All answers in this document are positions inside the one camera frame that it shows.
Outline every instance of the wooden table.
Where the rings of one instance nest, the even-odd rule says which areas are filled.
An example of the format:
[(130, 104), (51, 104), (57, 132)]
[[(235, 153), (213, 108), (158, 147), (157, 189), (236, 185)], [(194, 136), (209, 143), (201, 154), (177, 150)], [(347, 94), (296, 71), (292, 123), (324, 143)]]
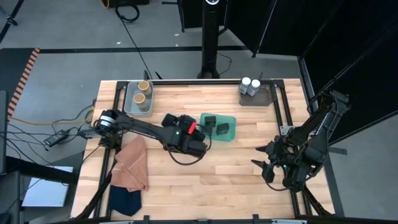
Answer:
[[(307, 104), (299, 79), (285, 79), (294, 125), (301, 125), (307, 118)], [(103, 110), (112, 109), (116, 81), (102, 81), (99, 87), (93, 121)], [(160, 143), (144, 138), (147, 144), (149, 190), (142, 191), (142, 208), (132, 217), (112, 211), (112, 220), (142, 220), (150, 215), (151, 220), (196, 220), (206, 219), (251, 219), (293, 218), (289, 191), (271, 190), (261, 177), (261, 169), (251, 159), (267, 160), (267, 155), (254, 150), (264, 146), (279, 134), (274, 105), (268, 107), (240, 106), (237, 85), (157, 85), (154, 88), (154, 112), (150, 118), (140, 118), (160, 125), (166, 113), (188, 114), (199, 120), (202, 113), (216, 113), (236, 117), (236, 138), (232, 142), (213, 141), (205, 157), (192, 166), (174, 163)], [(277, 90), (284, 125), (286, 117), (280, 90)], [(121, 108), (123, 94), (119, 100)], [(123, 144), (136, 136), (129, 133)], [(99, 139), (87, 142), (85, 157), (98, 145)], [(79, 183), (72, 208), (72, 217), (77, 216), (90, 201), (98, 188), (104, 149), (99, 148), (81, 167)], [(109, 158), (112, 164), (114, 153)], [(175, 155), (182, 162), (195, 158)], [(274, 187), (282, 188), (283, 173), (275, 170)], [(308, 188), (329, 212), (333, 205), (321, 171)], [(104, 193), (100, 216), (105, 216), (108, 190)], [(302, 195), (297, 194), (300, 211), (304, 213)]]

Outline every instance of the concrete floor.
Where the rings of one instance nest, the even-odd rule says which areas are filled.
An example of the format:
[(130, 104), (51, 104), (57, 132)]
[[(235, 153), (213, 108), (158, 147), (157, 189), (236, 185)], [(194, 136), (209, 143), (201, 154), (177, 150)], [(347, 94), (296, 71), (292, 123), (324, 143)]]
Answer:
[[(16, 0), (8, 1), (7, 5), (11, 6), (12, 2), (15, 4)], [(177, 6), (161, 5), (161, 0), (152, 0), (149, 5), (139, 8), (139, 20), (127, 25), (139, 47), (201, 45), (200, 30), (181, 33)], [(97, 0), (81, 0), (78, 3), (68, 0), (25, 1), (16, 20), (20, 25), (10, 27), (0, 47), (134, 47), (115, 13), (103, 9)], [(231, 32), (227, 32), (220, 37), (219, 45), (242, 43)], [(220, 53), (233, 59), (230, 70), (223, 78), (257, 77), (261, 72), (264, 72), (264, 78), (301, 78), (295, 57), (259, 55), (253, 59), (248, 51)], [(167, 79), (195, 78), (201, 65), (201, 52), (146, 52), (142, 55), (152, 73), (157, 71)], [(227, 67), (228, 60), (218, 57), (218, 71)], [(73, 118), (96, 97), (101, 80), (140, 79), (144, 69), (138, 53), (40, 54), (14, 116), (36, 122)], [(28, 132), (52, 133), (51, 127), (29, 126), (13, 121), (11, 124)], [(398, 151), (392, 146), (398, 142), (393, 137), (393, 131), (389, 131), (388, 138), (381, 131), (392, 130), (394, 126), (383, 125), (363, 132), (365, 137), (355, 135), (337, 144), (336, 147), (347, 148), (348, 156), (331, 155), (348, 217), (398, 219), (398, 214), (394, 212), (398, 195), (391, 187), (396, 186), (396, 180), (391, 177), (394, 176), (394, 161), (398, 159)], [(379, 144), (368, 144), (369, 141)], [(77, 155), (84, 148), (85, 141), (78, 138), (69, 144), (54, 146), (49, 152), (42, 147), (34, 147), (50, 162)], [(373, 154), (375, 149), (379, 150), (377, 156)], [(7, 150), (7, 153), (15, 156), (12, 150)], [(33, 152), (26, 153), (38, 163), (45, 164)], [(78, 166), (80, 162), (78, 159), (71, 160), (70, 165)], [(70, 207), (71, 203), (64, 208), (48, 211), (46, 217), (33, 223), (64, 220), (68, 217)]]

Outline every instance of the tan cloth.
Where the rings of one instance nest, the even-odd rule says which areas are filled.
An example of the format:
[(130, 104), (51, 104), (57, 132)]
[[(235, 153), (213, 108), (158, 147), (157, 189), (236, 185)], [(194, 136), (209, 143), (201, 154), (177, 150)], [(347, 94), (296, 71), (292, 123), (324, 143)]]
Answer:
[(111, 185), (129, 192), (148, 189), (147, 147), (144, 138), (136, 137), (115, 156)]

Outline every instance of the green container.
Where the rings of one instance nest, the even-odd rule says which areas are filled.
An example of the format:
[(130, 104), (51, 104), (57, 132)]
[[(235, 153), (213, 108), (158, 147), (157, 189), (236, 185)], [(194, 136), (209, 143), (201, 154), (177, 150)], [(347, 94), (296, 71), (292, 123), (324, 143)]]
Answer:
[[(216, 116), (216, 126), (213, 128), (213, 131), (211, 132), (211, 140), (230, 142), (235, 139), (235, 129), (236, 129), (236, 118), (235, 117), (203, 113), (200, 115), (200, 125), (202, 125), (202, 126), (205, 125), (205, 117), (207, 117), (207, 116)], [(223, 124), (223, 123), (229, 124), (228, 133), (217, 135), (216, 134), (217, 125)]]

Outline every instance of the navy blue cloth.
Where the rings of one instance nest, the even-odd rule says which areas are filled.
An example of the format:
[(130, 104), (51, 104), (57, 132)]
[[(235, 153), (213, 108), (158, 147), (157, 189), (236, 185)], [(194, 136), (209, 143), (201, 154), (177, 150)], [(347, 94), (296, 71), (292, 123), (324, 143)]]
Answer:
[(116, 210), (123, 215), (133, 216), (141, 207), (140, 190), (128, 192), (125, 187), (111, 185), (109, 209)]

